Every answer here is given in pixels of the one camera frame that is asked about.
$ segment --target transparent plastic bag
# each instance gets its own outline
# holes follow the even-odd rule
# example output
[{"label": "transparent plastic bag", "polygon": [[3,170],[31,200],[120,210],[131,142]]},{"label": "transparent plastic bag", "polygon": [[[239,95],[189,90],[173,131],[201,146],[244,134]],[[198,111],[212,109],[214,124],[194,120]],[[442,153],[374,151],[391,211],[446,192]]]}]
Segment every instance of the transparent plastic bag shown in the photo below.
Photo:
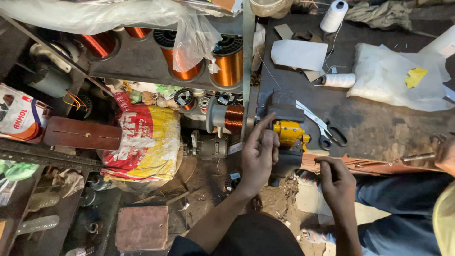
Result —
[{"label": "transparent plastic bag", "polygon": [[2,0],[0,8],[13,19],[73,34],[94,35],[119,25],[139,22],[168,26],[177,23],[173,66],[186,72],[212,51],[220,33],[196,10],[171,0],[129,0],[109,5],[87,5],[57,0]]},{"label": "transparent plastic bag", "polygon": [[[414,68],[428,72],[414,87],[408,88],[405,78]],[[397,53],[360,43],[355,47],[355,84],[347,96],[360,96],[394,106],[421,111],[440,111],[455,107],[444,100],[443,82],[450,80],[445,58],[437,54]]]}]

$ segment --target scissors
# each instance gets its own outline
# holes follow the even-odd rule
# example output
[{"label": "scissors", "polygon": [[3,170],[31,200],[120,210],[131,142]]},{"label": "scissors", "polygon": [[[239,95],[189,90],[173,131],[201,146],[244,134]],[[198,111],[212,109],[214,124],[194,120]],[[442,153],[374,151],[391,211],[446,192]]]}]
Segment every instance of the scissors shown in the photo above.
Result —
[{"label": "scissors", "polygon": [[[338,129],[338,127],[330,125],[330,123],[324,123],[320,118],[318,118],[311,110],[309,110],[305,105],[300,103],[298,100],[295,101],[295,107],[302,109],[305,112],[305,115],[313,120],[319,127],[319,131],[321,132],[321,137],[319,137],[319,145],[321,148],[325,150],[330,150],[332,148],[332,138],[336,143],[338,143],[341,147],[346,146],[348,143],[347,138],[345,135]],[[341,141],[338,141],[330,131],[333,133],[337,133],[338,136],[341,138]]]}]

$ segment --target wooden block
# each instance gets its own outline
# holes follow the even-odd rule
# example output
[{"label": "wooden block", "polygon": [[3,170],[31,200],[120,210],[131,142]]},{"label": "wooden block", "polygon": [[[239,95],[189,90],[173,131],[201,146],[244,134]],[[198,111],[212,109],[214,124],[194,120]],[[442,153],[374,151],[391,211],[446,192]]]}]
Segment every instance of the wooden block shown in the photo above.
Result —
[{"label": "wooden block", "polygon": [[49,146],[117,150],[121,128],[69,118],[51,117],[44,135]]},{"label": "wooden block", "polygon": [[168,226],[167,205],[122,208],[115,245],[120,252],[165,250]]}]

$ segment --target dirt floor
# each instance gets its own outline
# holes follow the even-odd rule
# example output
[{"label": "dirt floor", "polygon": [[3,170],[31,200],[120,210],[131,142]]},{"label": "dirt floor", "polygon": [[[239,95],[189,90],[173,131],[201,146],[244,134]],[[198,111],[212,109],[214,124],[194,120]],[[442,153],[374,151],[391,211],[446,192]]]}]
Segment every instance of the dirt floor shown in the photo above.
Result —
[{"label": "dirt floor", "polygon": [[[210,161],[198,159],[196,169],[186,183],[190,191],[186,197],[189,203],[188,209],[183,210],[185,198],[169,205],[169,245],[177,235],[187,230],[185,223],[187,223],[188,228],[191,228],[207,212],[229,196],[224,185],[226,177],[232,172],[241,172],[241,162],[240,152],[229,155],[227,159]],[[119,208],[131,205],[131,203],[151,195],[157,195],[157,197],[147,204],[159,204],[183,192],[185,192],[183,187],[165,193],[159,191],[143,194],[122,192]],[[279,187],[264,186],[260,193],[263,211],[283,223],[287,221],[290,223],[289,228],[294,236],[301,238],[299,243],[306,256],[321,256],[325,250],[325,244],[311,244],[302,236],[301,227],[313,227],[319,224],[317,215],[304,213],[297,209],[295,205],[295,194],[297,192],[298,182],[292,178],[282,179]],[[113,224],[104,255],[120,255],[115,246],[115,225],[116,221]],[[167,255],[168,251],[169,248],[165,251],[125,253],[124,256],[164,256]]]}]

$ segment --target dark metal workbench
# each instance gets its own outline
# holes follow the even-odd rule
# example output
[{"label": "dark metal workbench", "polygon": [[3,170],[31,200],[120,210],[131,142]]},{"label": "dark metal workbench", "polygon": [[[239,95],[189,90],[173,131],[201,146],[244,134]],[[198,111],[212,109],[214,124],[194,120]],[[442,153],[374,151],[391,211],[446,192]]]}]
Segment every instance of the dark metal workbench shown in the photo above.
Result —
[{"label": "dark metal workbench", "polygon": [[[304,74],[291,68],[275,66],[270,58],[273,42],[279,40],[274,26],[288,24],[291,30],[303,32],[320,30],[322,15],[288,15],[280,20],[271,19],[267,27],[264,62],[281,86],[281,90],[292,91],[293,95],[324,121],[329,119],[338,126],[348,139],[346,147],[333,145],[330,156],[371,159],[397,162],[401,157],[432,152],[429,137],[434,133],[450,136],[455,131],[455,108],[448,111],[423,112],[406,107],[395,107],[360,97],[346,97],[347,89],[315,87]],[[328,66],[338,65],[338,73],[351,73],[354,64],[355,45],[368,43],[384,44],[394,51],[418,52],[433,38],[402,31],[381,31],[365,24],[343,22],[335,43],[335,50],[327,60]],[[447,59],[446,68],[455,75],[455,57]],[[455,79],[446,85],[455,88]],[[262,80],[258,99],[258,116],[265,115],[265,105],[277,84],[267,69],[262,69]],[[306,118],[302,128],[313,140],[308,149],[320,149],[317,125]]]}]

